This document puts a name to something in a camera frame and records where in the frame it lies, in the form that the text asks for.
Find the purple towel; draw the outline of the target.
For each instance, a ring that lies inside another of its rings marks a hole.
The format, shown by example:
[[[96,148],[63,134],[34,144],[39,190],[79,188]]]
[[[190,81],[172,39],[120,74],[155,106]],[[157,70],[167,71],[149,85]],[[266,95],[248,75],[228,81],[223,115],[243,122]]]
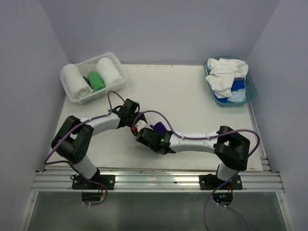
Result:
[[[158,122],[155,125],[150,125],[150,127],[159,135],[163,135],[165,132],[167,132],[167,128],[162,122]]]

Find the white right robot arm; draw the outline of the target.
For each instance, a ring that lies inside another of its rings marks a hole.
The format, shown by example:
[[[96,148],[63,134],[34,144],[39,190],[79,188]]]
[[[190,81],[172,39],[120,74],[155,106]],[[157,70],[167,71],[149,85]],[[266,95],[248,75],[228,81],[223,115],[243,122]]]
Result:
[[[225,189],[231,184],[231,176],[237,171],[247,170],[250,140],[228,126],[221,126],[217,132],[194,135],[182,133],[179,136],[172,131],[160,134],[150,126],[136,126],[132,131],[137,142],[158,154],[215,154],[221,164],[218,166],[214,183],[220,189]]]

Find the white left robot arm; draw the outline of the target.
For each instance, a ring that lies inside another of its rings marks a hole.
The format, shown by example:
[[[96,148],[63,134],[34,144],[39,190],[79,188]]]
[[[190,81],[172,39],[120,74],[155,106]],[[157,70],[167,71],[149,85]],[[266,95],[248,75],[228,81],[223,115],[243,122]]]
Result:
[[[51,153],[56,152],[64,158],[84,177],[84,185],[89,189],[95,189],[100,183],[99,171],[87,157],[92,137],[105,131],[131,127],[139,110],[137,102],[126,99],[123,105],[109,110],[106,115],[85,119],[69,116],[51,142]]]

